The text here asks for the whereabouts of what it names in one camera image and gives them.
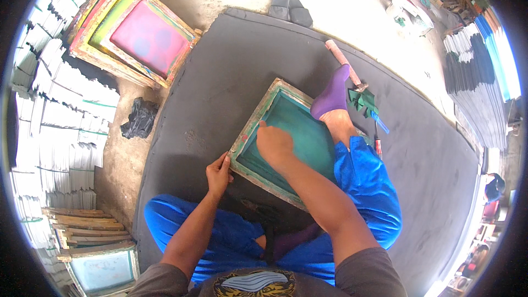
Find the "concrete floor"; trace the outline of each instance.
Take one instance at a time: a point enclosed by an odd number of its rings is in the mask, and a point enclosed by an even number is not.
[[[207,31],[227,7],[266,13],[271,0],[161,0],[192,28]],[[448,121],[455,122],[453,102],[445,92],[444,56],[439,23],[419,37],[389,17],[389,0],[300,0],[310,10],[313,28],[351,44],[419,90]],[[142,171],[154,131],[147,139],[127,140],[119,126],[128,121],[133,100],[142,96],[162,106],[168,90],[154,92],[118,81],[121,100],[104,149],[104,168],[96,171],[97,207],[131,229]]]

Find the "person sitting in background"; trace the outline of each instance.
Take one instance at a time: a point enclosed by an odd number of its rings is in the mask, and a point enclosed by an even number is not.
[[[486,185],[485,200],[486,204],[497,201],[504,194],[506,190],[506,184],[504,180],[498,174],[487,174],[488,184]]]

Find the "black rubber mat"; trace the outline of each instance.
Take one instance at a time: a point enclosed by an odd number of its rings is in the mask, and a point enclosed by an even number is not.
[[[191,51],[161,112],[136,208],[134,236],[144,271],[161,259],[143,218],[149,199],[168,193],[199,201],[205,167],[228,150],[275,77],[315,97],[339,66],[327,36],[256,13],[228,9]],[[455,250],[468,216],[478,159],[444,117],[391,71],[336,42],[376,95],[383,159],[400,198],[403,231],[389,250],[410,296],[424,295]],[[374,121],[350,108],[353,122],[372,137]],[[221,207],[239,211],[236,198],[276,206],[284,230],[310,216],[235,177]]]

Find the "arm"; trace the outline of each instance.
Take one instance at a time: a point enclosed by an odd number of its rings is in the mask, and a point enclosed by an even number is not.
[[[313,219],[330,235],[336,267],[361,250],[380,246],[353,201],[293,154],[290,135],[260,122],[257,147],[260,155],[300,196]]]
[[[178,267],[188,280],[191,279],[194,268],[209,244],[218,202],[228,182],[233,180],[229,164],[230,159],[225,152],[207,167],[205,173],[209,191],[167,243],[160,261]]]

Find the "green cloth rag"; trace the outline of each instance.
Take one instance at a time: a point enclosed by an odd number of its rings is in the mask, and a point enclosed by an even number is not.
[[[350,97],[350,102],[348,104],[353,105],[357,111],[360,111],[363,109],[363,107],[366,107],[366,110],[363,113],[365,118],[371,117],[372,111],[379,115],[380,112],[374,104],[374,95],[368,89],[362,91],[361,93],[348,89],[348,96]]]

